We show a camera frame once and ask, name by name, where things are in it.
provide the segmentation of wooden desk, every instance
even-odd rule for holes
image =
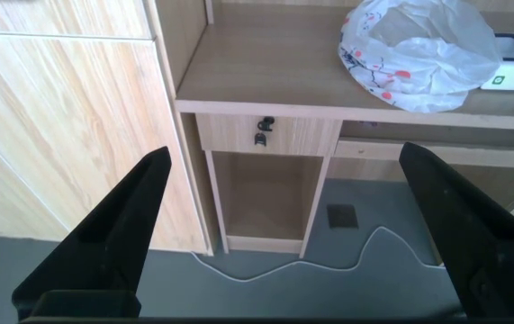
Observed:
[[[514,214],[514,92],[410,113],[367,93],[337,56],[349,8],[215,4],[176,93],[194,113],[225,250],[304,254],[326,177],[404,181],[403,142],[429,147]],[[483,13],[514,32],[514,13]],[[266,147],[252,142],[273,116]]]

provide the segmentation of gray floor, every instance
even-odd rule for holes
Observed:
[[[359,229],[330,229],[327,203],[352,203]],[[406,240],[378,230],[385,226]],[[0,238],[0,323],[15,322],[14,287],[56,246]],[[237,278],[250,278],[296,256],[233,251],[203,257]],[[425,224],[405,184],[330,180],[321,196],[306,260],[331,272],[293,265],[250,283],[236,283],[200,265],[190,254],[151,251],[138,291],[141,316],[157,317],[429,317],[452,311],[458,299],[444,269],[433,262]]]

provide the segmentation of floor outlet cover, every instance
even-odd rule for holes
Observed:
[[[332,229],[358,229],[355,206],[350,204],[327,205],[329,227]]]

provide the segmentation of desk drawer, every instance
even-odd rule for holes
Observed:
[[[263,132],[266,146],[255,145],[264,116],[197,114],[203,149],[223,152],[326,157],[337,145],[342,121],[275,117]]]

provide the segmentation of white cable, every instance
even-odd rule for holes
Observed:
[[[404,243],[404,245],[409,248],[410,252],[412,252],[412,255],[415,256],[415,259],[424,267],[428,268],[428,269],[445,269],[445,267],[443,265],[426,265],[424,264],[422,261],[420,261],[419,257],[417,256],[417,254],[415,253],[415,250],[412,249],[412,247],[410,247],[409,243],[407,243],[406,240],[404,240],[404,238],[402,238],[401,236],[399,236],[399,234],[393,232],[392,230],[390,229],[387,229],[385,228],[384,226],[379,226],[378,228],[376,228],[373,233],[371,234],[371,236],[368,237],[368,239],[366,240],[365,242],[365,245],[363,246],[363,249],[361,250],[361,255],[360,257],[358,258],[358,261],[356,262],[356,265],[353,265],[351,267],[347,267],[347,268],[335,268],[335,267],[330,267],[330,266],[326,266],[326,265],[317,265],[317,264],[314,264],[312,262],[309,262],[309,261],[302,261],[302,260],[297,260],[297,261],[293,261],[293,262],[289,262],[288,264],[286,265],[281,265],[275,269],[272,269],[272,270],[269,270],[263,274],[259,274],[257,276],[254,276],[254,277],[251,277],[251,278],[247,278],[247,279],[239,279],[239,278],[235,278],[233,276],[230,276],[228,274],[225,274],[223,273],[221,270],[215,268],[214,266],[212,265],[209,265],[207,264],[206,262],[202,261],[195,253],[191,252],[191,254],[193,255],[193,257],[196,259],[196,261],[198,261],[201,265],[203,266],[206,266],[207,268],[211,269],[212,271],[214,271],[215,273],[219,274],[219,275],[222,275],[223,277],[229,279],[229,280],[232,280],[234,282],[237,282],[237,283],[250,283],[252,281],[255,281],[257,279],[260,279],[262,277],[265,277],[267,275],[270,275],[272,273],[275,273],[277,271],[280,271],[280,270],[283,270],[285,269],[286,267],[289,267],[289,266],[295,266],[295,265],[307,265],[307,266],[314,266],[314,267],[318,267],[320,269],[324,269],[324,270],[328,270],[328,271],[336,271],[336,272],[349,272],[349,271],[354,271],[355,269],[358,268],[358,266],[361,264],[361,261],[363,261],[363,256],[365,255],[365,250],[366,250],[366,247],[368,246],[369,242],[371,241],[371,239],[373,239],[374,237],[374,234],[376,234],[376,232],[378,232],[379,230],[385,230],[391,234],[394,235],[394,237],[396,237],[397,239],[399,239],[402,243]]]

